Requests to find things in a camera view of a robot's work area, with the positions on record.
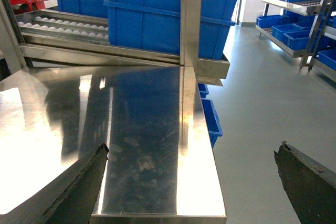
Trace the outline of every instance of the gray floor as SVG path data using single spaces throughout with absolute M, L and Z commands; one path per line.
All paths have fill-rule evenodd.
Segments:
M 232 28 L 223 87 L 208 86 L 223 128 L 214 148 L 227 224 L 300 223 L 273 150 L 282 141 L 336 171 L 336 84 L 255 28 Z

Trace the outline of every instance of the blue crate stack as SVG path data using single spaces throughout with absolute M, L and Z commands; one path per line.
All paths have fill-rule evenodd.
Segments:
M 237 0 L 202 0 L 199 56 L 221 59 Z M 112 45 L 180 54 L 181 0 L 106 0 Z

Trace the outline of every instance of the storage rack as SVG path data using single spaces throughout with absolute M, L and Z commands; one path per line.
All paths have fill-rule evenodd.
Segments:
M 270 39 L 273 43 L 275 43 L 278 47 L 280 47 L 283 51 L 285 51 L 288 55 L 293 58 L 301 57 L 300 68 L 309 67 L 308 59 L 313 55 L 313 52 L 316 51 L 318 42 L 322 36 L 322 33 L 319 35 L 318 42 L 316 43 L 315 48 L 313 48 L 314 41 L 317 37 L 317 33 L 321 23 L 326 23 L 322 18 L 324 15 L 331 9 L 329 8 L 332 0 L 314 0 L 300 3 L 288 3 L 280 0 L 262 0 L 265 5 L 264 16 L 267 16 L 268 6 L 274 5 L 283 8 L 284 10 L 288 10 L 303 16 L 315 15 L 315 20 L 310 30 L 309 34 L 309 42 L 305 48 L 305 50 L 292 50 L 287 47 L 284 43 L 276 39 L 272 36 L 272 28 L 261 28 L 256 25 L 256 29 L 260 32 L 260 35 L 265 35 L 268 39 Z

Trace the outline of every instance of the metal shelf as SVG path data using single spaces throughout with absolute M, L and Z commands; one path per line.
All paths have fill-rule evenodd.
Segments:
M 288 3 L 281 0 L 262 0 L 262 1 L 267 4 L 275 5 L 303 16 L 315 15 L 321 9 L 320 0 L 313 0 L 300 3 Z
M 263 35 L 265 35 L 270 41 L 272 41 L 274 44 L 276 44 L 278 47 L 280 47 L 283 51 L 285 51 L 287 54 L 289 54 L 293 58 L 299 58 L 303 54 L 306 53 L 305 50 L 297 50 L 294 51 L 291 48 L 287 47 L 284 43 L 282 43 L 280 40 L 276 39 L 272 36 L 272 28 L 266 28 L 263 29 L 256 25 L 256 29 Z
M 328 67 L 327 65 L 323 64 L 317 58 L 312 58 L 311 64 L 314 68 L 322 72 L 325 76 L 329 77 L 331 80 L 336 82 L 336 71 L 332 68 Z
M 336 40 L 336 28 L 326 26 L 324 29 L 324 35 L 328 38 Z

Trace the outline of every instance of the stainless steel table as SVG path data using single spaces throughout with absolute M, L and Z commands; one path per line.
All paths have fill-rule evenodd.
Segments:
M 0 125 L 0 214 L 106 143 L 92 223 L 226 222 L 192 67 L 20 70 Z

